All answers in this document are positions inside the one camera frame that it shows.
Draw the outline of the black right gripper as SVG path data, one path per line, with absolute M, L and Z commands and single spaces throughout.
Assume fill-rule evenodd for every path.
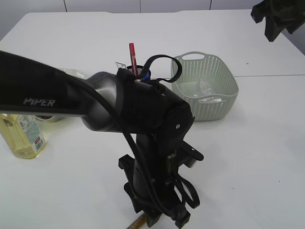
M 273 42 L 282 30 L 292 34 L 305 23 L 305 1 L 264 0 L 253 6 L 251 17 L 255 23 L 265 19 L 264 34 Z

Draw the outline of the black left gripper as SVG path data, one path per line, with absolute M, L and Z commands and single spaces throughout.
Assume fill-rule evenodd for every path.
M 126 174 L 124 191 L 130 197 L 135 212 L 143 211 L 146 214 L 147 226 L 152 227 L 165 212 L 153 202 L 137 161 L 129 155 L 124 155 L 119 159 L 119 168 Z M 160 203 L 167 211 L 172 212 L 168 217 L 175 222 L 176 227 L 187 224 L 191 214 L 186 210 L 185 197 L 179 198 L 174 190 L 179 186 L 174 176 L 165 179 L 164 175 L 160 175 L 157 180 L 152 180 L 152 184 Z

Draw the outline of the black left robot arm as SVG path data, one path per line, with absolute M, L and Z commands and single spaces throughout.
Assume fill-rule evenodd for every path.
M 84 80 L 1 52 L 0 95 L 3 112 L 78 116 L 92 131 L 122 133 L 133 152 L 119 159 L 127 177 L 124 190 L 134 210 L 147 214 L 149 227 L 166 215 L 182 228 L 190 218 L 187 207 L 199 206 L 193 185 L 178 173 L 195 158 L 184 141 L 194 117 L 160 78 L 139 82 L 119 69 Z

